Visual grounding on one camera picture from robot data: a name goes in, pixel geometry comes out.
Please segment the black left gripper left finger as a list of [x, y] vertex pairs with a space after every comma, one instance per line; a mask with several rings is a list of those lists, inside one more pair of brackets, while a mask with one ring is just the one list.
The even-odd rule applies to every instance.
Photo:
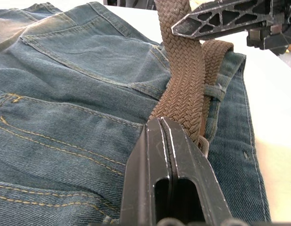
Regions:
[[170, 164], [161, 120], [147, 122], [126, 164], [120, 224], [155, 226], [167, 214]]

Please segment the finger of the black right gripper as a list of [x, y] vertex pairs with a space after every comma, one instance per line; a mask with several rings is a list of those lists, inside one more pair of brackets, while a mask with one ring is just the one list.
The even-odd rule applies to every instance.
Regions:
[[186, 14], [172, 26], [172, 33], [191, 39], [215, 39], [273, 22], [271, 0], [215, 0]]

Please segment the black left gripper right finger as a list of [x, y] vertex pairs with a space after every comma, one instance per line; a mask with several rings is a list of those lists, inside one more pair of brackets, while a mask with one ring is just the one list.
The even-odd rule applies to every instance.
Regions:
[[167, 216], [184, 224], [220, 226], [232, 217], [209, 161], [182, 126], [162, 119], [172, 179]]

